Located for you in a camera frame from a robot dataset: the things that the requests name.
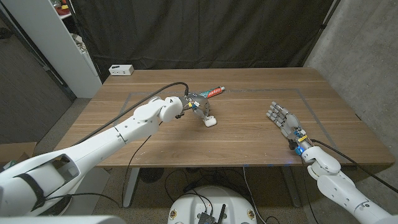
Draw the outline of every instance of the small white object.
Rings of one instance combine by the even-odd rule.
[[[203,119],[203,121],[205,122],[207,128],[217,124],[217,120],[214,116],[208,116],[205,119]]]
[[[4,167],[2,167],[3,169],[8,169],[10,167],[12,167],[12,165],[14,165],[16,163],[16,161],[9,161]]]
[[[133,71],[132,65],[112,65],[109,68],[111,75],[131,75]]]

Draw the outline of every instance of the wooden table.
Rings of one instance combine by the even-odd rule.
[[[71,146],[172,82],[186,82],[195,93],[225,86],[225,92],[209,99],[210,115],[218,123],[207,128],[191,111],[163,123],[132,160],[134,167],[299,166],[300,157],[266,116],[272,101],[295,114],[310,138],[335,146],[356,162],[394,163],[387,148],[313,68],[136,70],[128,77],[109,77],[56,149]],[[183,91],[184,86],[173,86],[159,96],[182,96]],[[144,140],[128,144],[99,166],[127,166]]]

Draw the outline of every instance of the black curtain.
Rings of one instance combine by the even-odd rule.
[[[333,0],[72,0],[101,80],[135,69],[298,67]]]

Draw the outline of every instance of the table leg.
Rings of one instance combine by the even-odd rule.
[[[292,205],[296,208],[299,208],[301,203],[292,170],[290,167],[281,167],[280,169],[284,175],[285,184],[287,186],[287,190],[289,191],[290,198],[292,199]]]
[[[130,207],[132,193],[136,188],[137,179],[138,179],[139,168],[132,168],[130,173],[129,182],[127,183],[126,193],[124,194],[123,199],[123,207]]]

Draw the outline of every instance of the blue component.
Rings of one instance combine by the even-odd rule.
[[[294,151],[296,152],[297,155],[301,156],[303,154],[304,149],[300,146],[297,146]]]
[[[300,137],[300,133],[296,130],[293,132],[297,137]]]

